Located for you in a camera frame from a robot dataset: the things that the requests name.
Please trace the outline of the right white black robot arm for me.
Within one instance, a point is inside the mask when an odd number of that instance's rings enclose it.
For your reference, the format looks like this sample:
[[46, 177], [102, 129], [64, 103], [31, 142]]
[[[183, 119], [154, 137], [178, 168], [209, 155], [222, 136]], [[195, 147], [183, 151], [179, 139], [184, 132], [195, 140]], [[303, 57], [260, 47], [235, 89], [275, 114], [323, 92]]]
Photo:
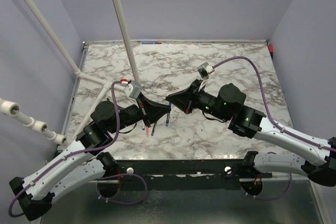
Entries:
[[255, 154], [241, 164], [246, 177], [259, 172], [294, 173], [327, 187], [335, 186], [335, 139], [314, 137], [276, 122], [263, 112], [244, 104], [246, 95], [232, 83], [222, 86], [215, 97], [200, 87], [201, 81], [165, 99], [186, 114], [194, 109], [222, 120], [234, 134], [279, 146], [289, 154]]

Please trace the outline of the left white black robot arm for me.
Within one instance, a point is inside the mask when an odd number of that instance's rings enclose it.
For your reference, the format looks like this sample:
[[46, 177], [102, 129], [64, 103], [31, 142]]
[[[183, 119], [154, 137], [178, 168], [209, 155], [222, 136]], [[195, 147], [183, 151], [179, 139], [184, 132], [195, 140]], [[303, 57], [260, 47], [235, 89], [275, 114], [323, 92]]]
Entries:
[[95, 179], [110, 179], [118, 173], [118, 163], [105, 149], [117, 139], [121, 129], [144, 121], [147, 126], [171, 111], [139, 94], [137, 105], [119, 108], [115, 101], [100, 102], [91, 114], [92, 122], [58, 156], [36, 173], [15, 177], [9, 185], [22, 215], [29, 221], [48, 212], [53, 203], [75, 188]]

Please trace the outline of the blue pen cap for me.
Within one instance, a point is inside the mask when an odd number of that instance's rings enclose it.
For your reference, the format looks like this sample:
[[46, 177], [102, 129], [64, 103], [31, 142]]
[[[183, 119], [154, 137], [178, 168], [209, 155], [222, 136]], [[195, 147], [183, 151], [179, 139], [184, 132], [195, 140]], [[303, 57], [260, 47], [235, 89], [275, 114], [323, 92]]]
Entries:
[[168, 127], [169, 126], [169, 122], [170, 122], [170, 115], [171, 115], [171, 110], [169, 111], [169, 113], [167, 113], [166, 115], [166, 122], [165, 122], [165, 126]]

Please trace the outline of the red pen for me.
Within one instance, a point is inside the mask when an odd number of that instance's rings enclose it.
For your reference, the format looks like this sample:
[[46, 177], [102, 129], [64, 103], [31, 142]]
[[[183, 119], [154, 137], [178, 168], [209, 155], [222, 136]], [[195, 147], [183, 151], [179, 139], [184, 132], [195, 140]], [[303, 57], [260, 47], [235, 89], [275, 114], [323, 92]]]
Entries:
[[146, 127], [146, 136], [150, 136], [150, 127]]

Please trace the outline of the purple pen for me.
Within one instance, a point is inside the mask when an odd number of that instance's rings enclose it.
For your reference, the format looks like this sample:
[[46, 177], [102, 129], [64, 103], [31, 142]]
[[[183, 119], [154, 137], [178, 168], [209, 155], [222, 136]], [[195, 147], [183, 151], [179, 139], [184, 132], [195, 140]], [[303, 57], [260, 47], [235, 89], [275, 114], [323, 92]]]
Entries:
[[157, 122], [155, 122], [154, 125], [153, 125], [153, 129], [152, 129], [152, 132], [151, 132], [151, 136], [154, 135], [156, 126], [157, 126]]

